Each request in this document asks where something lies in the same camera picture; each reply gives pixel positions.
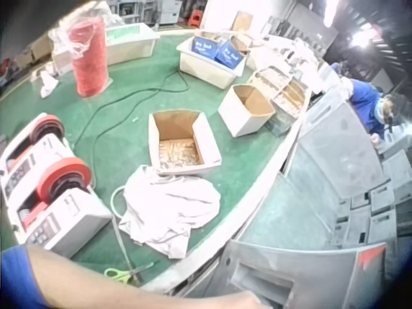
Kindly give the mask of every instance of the scissors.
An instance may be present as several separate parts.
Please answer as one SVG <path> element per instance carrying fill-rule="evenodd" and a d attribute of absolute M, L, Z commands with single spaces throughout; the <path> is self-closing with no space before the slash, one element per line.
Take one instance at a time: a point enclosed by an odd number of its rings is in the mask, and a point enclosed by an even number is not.
<path fill-rule="evenodd" d="M 127 283 L 135 274 L 151 268 L 154 264 L 155 263 L 150 263 L 145 266 L 136 267 L 132 271 L 121 271 L 115 268 L 108 268 L 104 271 L 104 275 L 116 281 Z"/>

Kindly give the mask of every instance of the yellow scissors handle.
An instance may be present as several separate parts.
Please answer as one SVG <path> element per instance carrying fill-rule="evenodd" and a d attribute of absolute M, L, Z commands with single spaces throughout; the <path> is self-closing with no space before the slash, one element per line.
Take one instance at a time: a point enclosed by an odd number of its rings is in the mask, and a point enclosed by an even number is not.
<path fill-rule="evenodd" d="M 124 283 L 127 283 L 129 279 L 131 278 L 130 272 L 128 271 L 121 271 L 119 269 L 115 268 L 108 268 L 104 271 L 104 275 L 106 277 L 109 277 L 111 279 L 117 280 L 117 281 L 122 281 Z"/>

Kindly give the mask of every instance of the red thread spool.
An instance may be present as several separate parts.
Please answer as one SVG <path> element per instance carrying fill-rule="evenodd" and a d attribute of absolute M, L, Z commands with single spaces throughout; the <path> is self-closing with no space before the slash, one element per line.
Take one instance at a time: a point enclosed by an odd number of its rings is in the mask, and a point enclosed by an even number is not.
<path fill-rule="evenodd" d="M 106 88 L 109 78 L 103 19 L 91 18 L 77 23 L 70 30 L 69 39 L 72 43 L 89 44 L 82 57 L 72 59 L 77 92 L 82 97 L 99 94 Z"/>

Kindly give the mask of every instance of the face mask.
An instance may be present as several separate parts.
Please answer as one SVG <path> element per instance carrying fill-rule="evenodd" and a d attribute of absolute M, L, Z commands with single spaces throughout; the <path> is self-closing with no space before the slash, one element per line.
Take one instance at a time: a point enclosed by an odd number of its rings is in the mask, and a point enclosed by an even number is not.
<path fill-rule="evenodd" d="M 378 104 L 375 106 L 375 118 L 381 123 L 385 124 L 385 119 L 384 119 L 384 103 L 385 100 L 380 98 L 378 101 Z"/>

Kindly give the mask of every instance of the green work surface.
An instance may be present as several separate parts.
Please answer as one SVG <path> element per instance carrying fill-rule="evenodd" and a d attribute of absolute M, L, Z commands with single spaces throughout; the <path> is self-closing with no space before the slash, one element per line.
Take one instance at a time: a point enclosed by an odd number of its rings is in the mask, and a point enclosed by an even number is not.
<path fill-rule="evenodd" d="M 11 138 L 31 119 L 44 111 L 57 115 L 62 120 L 66 128 L 66 138 L 72 145 L 99 106 L 138 89 L 160 87 L 164 77 L 178 68 L 180 54 L 176 51 L 176 47 L 186 38 L 188 37 L 162 37 L 157 41 L 152 57 L 111 66 L 109 76 L 113 79 L 113 83 L 97 97 L 79 97 L 72 72 L 65 74 L 57 89 L 44 100 L 39 97 L 36 86 L 30 81 L 25 82 L 0 101 L 0 132 Z M 235 80 L 235 83 L 246 82 L 251 73 L 245 68 L 243 76 Z M 256 134 L 232 138 L 218 114 L 218 106 L 226 91 L 190 75 L 183 74 L 183 76 L 190 85 L 187 92 L 157 94 L 141 103 L 121 126 L 108 132 L 98 141 L 95 148 L 95 174 L 97 175 L 96 193 L 108 206 L 111 193 L 117 187 L 124 185 L 139 165 L 150 164 L 147 143 L 150 113 L 176 108 L 204 112 L 222 156 L 221 167 L 216 168 L 205 178 L 220 192 L 221 205 L 219 216 L 203 228 L 192 231 L 189 242 L 189 250 L 192 250 L 213 232 L 242 199 L 283 139 L 276 138 L 264 127 Z M 165 87 L 183 89 L 185 85 L 175 74 L 167 80 Z M 90 164 L 91 148 L 95 137 L 123 119 L 136 102 L 151 94 L 153 92 L 141 92 L 100 111 L 75 148 L 75 154 Z M 116 199 L 116 203 L 118 211 L 122 213 L 126 206 L 121 195 Z M 175 263 L 148 246 L 135 245 L 124 233 L 122 237 L 129 257 L 136 266 L 158 261 L 153 268 L 142 273 L 143 283 L 152 280 Z M 106 225 L 73 256 L 72 260 L 98 272 L 103 272 L 109 267 L 127 269 L 111 224 Z"/>

